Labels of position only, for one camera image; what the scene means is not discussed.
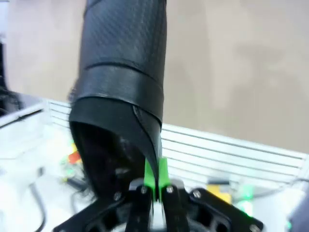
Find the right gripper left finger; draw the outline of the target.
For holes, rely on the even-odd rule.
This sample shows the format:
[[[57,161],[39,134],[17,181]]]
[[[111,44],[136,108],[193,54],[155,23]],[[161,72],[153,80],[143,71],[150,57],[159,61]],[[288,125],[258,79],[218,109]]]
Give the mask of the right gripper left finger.
[[[97,199],[56,226],[54,232],[148,232],[155,199],[155,178],[148,161],[144,178],[131,182],[125,193]]]

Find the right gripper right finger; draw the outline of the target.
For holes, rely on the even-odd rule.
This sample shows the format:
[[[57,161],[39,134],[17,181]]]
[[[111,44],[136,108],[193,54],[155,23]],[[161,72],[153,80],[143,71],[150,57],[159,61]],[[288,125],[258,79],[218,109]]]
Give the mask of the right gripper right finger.
[[[159,160],[159,199],[168,232],[261,232],[261,221],[228,204],[208,190],[186,191],[179,179],[170,179],[166,158]]]

